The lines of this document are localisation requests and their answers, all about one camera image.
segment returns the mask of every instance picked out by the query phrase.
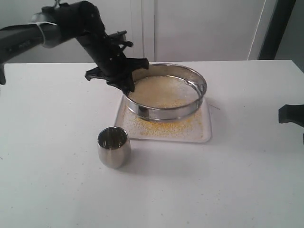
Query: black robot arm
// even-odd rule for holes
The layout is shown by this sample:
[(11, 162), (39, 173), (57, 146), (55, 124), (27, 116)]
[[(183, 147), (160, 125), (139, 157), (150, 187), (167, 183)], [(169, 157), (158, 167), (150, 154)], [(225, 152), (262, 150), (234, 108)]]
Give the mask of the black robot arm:
[[(36, 45), (53, 48), (76, 38), (97, 64), (85, 77), (105, 79), (107, 84), (127, 94), (134, 91), (132, 72), (148, 68), (149, 61), (124, 55), (123, 50), (133, 45), (125, 40), (125, 34), (126, 31), (107, 35), (97, 7), (88, 1), (74, 4), (56, 1), (55, 6), (43, 7), (41, 13), (35, 14), (31, 24), (0, 30), (0, 64)], [(1, 72), (0, 84), (5, 84)]]

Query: stainless steel cup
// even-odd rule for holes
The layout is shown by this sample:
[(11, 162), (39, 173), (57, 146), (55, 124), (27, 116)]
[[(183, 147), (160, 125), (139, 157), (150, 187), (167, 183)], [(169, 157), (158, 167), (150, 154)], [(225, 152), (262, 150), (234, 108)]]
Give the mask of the stainless steel cup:
[(104, 129), (100, 132), (97, 142), (99, 159), (109, 168), (121, 167), (131, 155), (129, 136), (123, 128)]

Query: white tray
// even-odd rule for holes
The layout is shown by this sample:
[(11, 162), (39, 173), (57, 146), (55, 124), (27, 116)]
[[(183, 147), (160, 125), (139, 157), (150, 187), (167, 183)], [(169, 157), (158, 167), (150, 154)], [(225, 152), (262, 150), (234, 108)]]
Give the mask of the white tray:
[(172, 123), (154, 123), (138, 118), (125, 105), (124, 96), (118, 108), (115, 126), (124, 128), (130, 139), (186, 143), (205, 143), (212, 137), (210, 114), (204, 99), (191, 117)]

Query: flour in sieve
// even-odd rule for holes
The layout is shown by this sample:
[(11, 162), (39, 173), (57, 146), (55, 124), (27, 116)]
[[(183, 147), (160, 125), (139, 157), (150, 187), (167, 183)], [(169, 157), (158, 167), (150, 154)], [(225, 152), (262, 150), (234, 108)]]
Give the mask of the flour in sieve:
[(198, 98), (194, 88), (183, 80), (170, 76), (144, 78), (129, 94), (133, 101), (154, 108), (174, 108), (187, 105)]

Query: white table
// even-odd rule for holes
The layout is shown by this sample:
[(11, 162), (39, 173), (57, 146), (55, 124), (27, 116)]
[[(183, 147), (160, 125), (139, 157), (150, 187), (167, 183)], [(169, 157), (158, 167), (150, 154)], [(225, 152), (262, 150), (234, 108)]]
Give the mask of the white table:
[(122, 93), (94, 64), (9, 64), (0, 95), (2, 228), (302, 228), (304, 103), (291, 61), (180, 63), (208, 83), (207, 144), (131, 141), (121, 170), (98, 159)]

